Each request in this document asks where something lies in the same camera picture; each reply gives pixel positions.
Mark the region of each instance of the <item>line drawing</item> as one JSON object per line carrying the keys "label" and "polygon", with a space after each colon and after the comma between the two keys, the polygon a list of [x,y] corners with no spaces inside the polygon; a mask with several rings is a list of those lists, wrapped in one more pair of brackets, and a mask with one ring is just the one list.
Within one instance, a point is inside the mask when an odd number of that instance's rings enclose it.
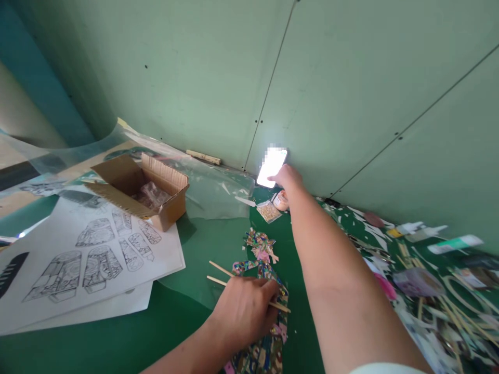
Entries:
{"label": "line drawing", "polygon": [[58,193],[59,196],[78,204],[78,207],[71,212],[82,214],[104,214],[107,212],[106,206],[108,201],[103,197],[90,194],[83,191],[62,190]]}
{"label": "line drawing", "polygon": [[130,235],[128,238],[130,243],[139,251],[142,257],[148,259],[149,261],[154,261],[154,253],[151,248],[147,245],[144,237],[139,233]]}
{"label": "line drawing", "polygon": [[90,247],[107,243],[114,239],[111,223],[107,218],[99,218],[87,225],[85,230],[78,236],[76,247]]}
{"label": "line drawing", "polygon": [[156,230],[147,222],[139,221],[140,230],[144,233],[147,240],[151,244],[158,244],[161,241],[161,236],[156,232]]}
{"label": "line drawing", "polygon": [[22,302],[48,296],[51,302],[58,303],[76,296],[81,264],[80,251],[55,256]]}
{"label": "line drawing", "polygon": [[134,251],[125,239],[120,239],[120,246],[128,271],[139,270],[144,265],[144,260],[140,258],[139,254]]}
{"label": "line drawing", "polygon": [[0,274],[0,299],[9,289],[29,254],[29,252],[25,252],[15,256]]}
{"label": "line drawing", "polygon": [[116,225],[118,236],[130,235],[132,233],[132,217],[130,213],[113,208],[113,221]]}
{"label": "line drawing", "polygon": [[88,293],[101,291],[106,288],[106,281],[116,278],[122,270],[111,247],[94,248],[88,253],[83,287]]}

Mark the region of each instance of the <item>chopstick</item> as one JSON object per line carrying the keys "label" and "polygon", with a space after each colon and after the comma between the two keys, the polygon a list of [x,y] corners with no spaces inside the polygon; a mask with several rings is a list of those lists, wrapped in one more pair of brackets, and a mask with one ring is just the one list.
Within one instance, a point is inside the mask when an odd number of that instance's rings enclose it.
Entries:
{"label": "chopstick", "polygon": [[[227,275],[230,275],[231,277],[234,277],[234,274],[231,274],[229,273],[227,270],[225,270],[224,268],[222,268],[221,266],[217,265],[215,262],[213,261],[210,261],[210,264],[213,265],[214,267],[216,267],[217,269],[223,271],[224,273],[226,273]],[[213,278],[212,276],[209,276],[207,275],[206,278],[208,278],[210,281],[214,281],[215,283],[218,283],[218,284],[221,284],[222,286],[227,286],[227,283],[222,281],[222,280],[219,280],[217,278]],[[279,310],[282,310],[283,312],[288,312],[288,313],[291,313],[291,309],[289,308],[286,308],[285,306],[281,305],[281,304],[277,304],[277,303],[274,303],[274,302],[269,302],[269,305],[273,306],[274,308],[277,308]]]}

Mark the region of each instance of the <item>panel seam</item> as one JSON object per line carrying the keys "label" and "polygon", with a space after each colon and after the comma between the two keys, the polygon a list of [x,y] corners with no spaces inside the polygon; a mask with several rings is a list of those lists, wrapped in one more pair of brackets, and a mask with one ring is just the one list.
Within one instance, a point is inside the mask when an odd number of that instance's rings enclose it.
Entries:
{"label": "panel seam", "polygon": [[352,179],[354,179],[362,170],[364,170],[372,161],[374,161],[379,155],[381,155],[393,142],[397,140],[400,136],[402,136],[411,126],[413,126],[421,117],[423,117],[428,111],[433,108],[440,100],[442,100],[450,91],[452,91],[460,82],[464,80],[473,70],[475,70],[483,61],[487,59],[491,54],[493,54],[499,44],[497,44],[492,50],[490,50],[484,57],[482,57],[475,65],[471,67],[461,78],[459,78],[450,88],[448,88],[438,99],[436,99],[428,108],[426,108],[414,121],[412,121],[405,129],[403,129],[395,138],[393,138],[381,151],[379,151],[373,158],[371,158],[367,164],[362,166],[359,171],[357,171],[349,180],[347,180],[340,188],[336,190],[336,192],[332,193],[330,197],[333,197],[337,194],[343,187],[345,187]]}

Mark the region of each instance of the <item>bright screen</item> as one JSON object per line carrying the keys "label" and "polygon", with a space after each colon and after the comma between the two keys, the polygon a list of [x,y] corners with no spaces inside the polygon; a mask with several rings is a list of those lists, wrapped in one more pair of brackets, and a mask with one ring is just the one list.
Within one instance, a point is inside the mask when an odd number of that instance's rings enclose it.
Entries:
{"label": "bright screen", "polygon": [[260,174],[258,174],[256,182],[259,185],[274,188],[275,182],[269,181],[267,177],[274,176],[281,170],[281,166],[284,164],[286,156],[287,150],[285,148],[267,148]]}

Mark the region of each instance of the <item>glue bottle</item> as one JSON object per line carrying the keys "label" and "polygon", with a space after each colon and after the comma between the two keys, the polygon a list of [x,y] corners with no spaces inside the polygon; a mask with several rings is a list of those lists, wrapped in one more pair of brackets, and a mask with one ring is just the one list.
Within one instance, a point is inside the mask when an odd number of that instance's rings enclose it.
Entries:
{"label": "glue bottle", "polygon": [[439,231],[442,231],[443,229],[446,229],[448,226],[438,226],[437,228],[424,228],[421,230],[416,231],[412,235],[408,235],[405,238],[412,243],[415,242],[420,242],[424,239],[428,239],[432,236],[437,236]]}
{"label": "glue bottle", "polygon": [[483,244],[483,241],[480,238],[477,238],[474,235],[465,235],[446,242],[433,244],[431,246],[428,246],[428,249],[432,253],[439,255],[441,253],[450,252],[452,250],[474,247],[480,244]]}
{"label": "glue bottle", "polygon": [[407,234],[413,234],[422,224],[422,222],[404,223],[394,229],[388,230],[386,233],[393,238],[397,238]]}

